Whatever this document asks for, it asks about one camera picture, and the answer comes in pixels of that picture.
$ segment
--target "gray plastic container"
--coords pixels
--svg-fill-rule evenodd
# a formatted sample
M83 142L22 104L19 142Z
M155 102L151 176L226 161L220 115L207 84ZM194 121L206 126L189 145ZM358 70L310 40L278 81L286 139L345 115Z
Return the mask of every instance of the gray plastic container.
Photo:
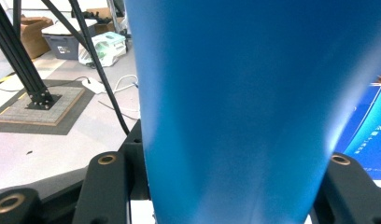
M68 21L80 32L77 20L69 19ZM86 20L86 23L89 26L91 37L95 36L94 24L96 24L96 21ZM78 59L79 42L61 23L43 29L42 35L48 42L50 49L53 50L56 58L65 60Z

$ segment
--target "blue cup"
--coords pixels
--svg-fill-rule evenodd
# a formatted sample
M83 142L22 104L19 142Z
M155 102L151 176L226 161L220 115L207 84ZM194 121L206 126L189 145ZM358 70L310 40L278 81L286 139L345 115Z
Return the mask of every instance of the blue cup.
M381 74L381 0L127 0L158 223L302 223Z

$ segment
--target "black post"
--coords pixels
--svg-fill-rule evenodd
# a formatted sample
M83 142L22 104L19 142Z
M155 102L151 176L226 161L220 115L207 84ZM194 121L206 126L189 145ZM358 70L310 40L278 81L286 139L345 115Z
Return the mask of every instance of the black post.
M63 13L57 9L56 6L54 6L50 0L42 0L42 2L45 4L45 6L53 13L54 16L59 19L59 21L65 26L65 28L68 29L68 31L79 41L79 43L87 49L86 42L83 39L83 37L79 34L79 32L69 23L69 21L65 18Z
M109 99L111 100L111 103L115 109L115 113L118 117L120 126L126 134L129 134L129 128L127 127L123 117L121 116L118 102L116 101L116 98L114 96L114 93L112 92L111 87L109 86L109 82L108 82L108 79L106 78L106 73L104 72L103 66L101 65L100 60L98 59L97 52L95 51L94 44L92 43L91 35L89 34L88 26L86 25L85 19L82 16L79 3L77 0L69 0L69 3L71 4L71 7L75 12L75 16L77 17L80 29L82 30L82 33L85 37L87 49L89 50L89 53L92 56L92 61L95 64L95 68L97 69L98 75L100 76L101 81L103 81L104 87L106 88L106 93L108 94Z
M34 105L49 108L53 98L43 83L33 62L17 38L7 14L0 5L0 49L18 75Z
M21 0L13 0L13 28L16 37L20 39L21 35Z

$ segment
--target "black cable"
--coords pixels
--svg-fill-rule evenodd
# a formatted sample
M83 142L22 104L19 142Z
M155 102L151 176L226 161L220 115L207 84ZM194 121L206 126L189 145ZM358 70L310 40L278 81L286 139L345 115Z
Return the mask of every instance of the black cable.
M89 28L86 25L85 19L82 16L82 11L80 10L80 6L77 0L69 0L69 3L71 5L71 8L74 10L74 14L77 17L77 21L79 23L80 30L83 33L83 36L85 37L85 42L87 46L87 50L89 51L92 61L94 62L95 68L97 69L98 75L100 76L101 80L103 81L104 87L106 88L106 93L109 96L109 100L111 101L115 113L118 117L119 123L123 131L126 133L126 135L129 134L129 128L126 125L126 122L123 119L123 116L121 115L120 108L118 106L118 102L115 98L114 93L112 92L111 87L109 86L108 79L106 78L106 74L104 72L103 66L101 65L101 62L97 56L97 52L95 50L94 44L92 42L92 37L89 33Z
M98 103L100 103L100 104L102 104L102 105L104 105L104 106L106 106L106 107L108 107L109 109L111 109L111 110L115 110L114 108L112 108L111 106L109 106L109 105L106 105L106 104L104 104L103 102L101 102L101 101L98 101ZM124 117L126 117L126 118L128 118L128 119L133 119L133 120L137 120L137 119L135 119L135 118L132 118L132 117L130 117L130 116L128 116L128 115L125 115L125 114L123 114L123 113L121 113Z
M72 80L72 81L68 81L68 82L65 82L65 83L62 83L62 84L58 84L58 85L47 86L47 87L50 88L50 87L63 86L63 85L69 84L69 83L73 83L73 82L75 82L75 81L77 81L78 79L81 79L81 78L83 78L83 77L77 77L77 78L75 78L75 79ZM84 77L84 78L88 79L88 83L89 83L89 84L91 83L91 81L89 80L88 77ZM0 88L0 91L9 91L9 92L13 92L12 90L4 90L4 89L1 89L1 88Z

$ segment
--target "black mat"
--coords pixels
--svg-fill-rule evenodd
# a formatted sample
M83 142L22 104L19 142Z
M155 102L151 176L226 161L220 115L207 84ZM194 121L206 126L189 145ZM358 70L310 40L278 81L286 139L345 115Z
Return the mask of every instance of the black mat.
M56 86L66 83L68 81L44 80L44 82L47 86ZM83 85L80 81L71 82L65 84L64 86L83 88ZM4 111L8 106L11 106L16 101L18 101L19 97L21 97L24 93L25 91L19 91L16 95L14 95L10 100L8 100L4 105L0 107L0 113ZM80 96L78 101L72 106L72 108L67 112L65 117L56 126L0 122L0 133L41 133L67 135L93 96L94 92L86 89L85 92Z

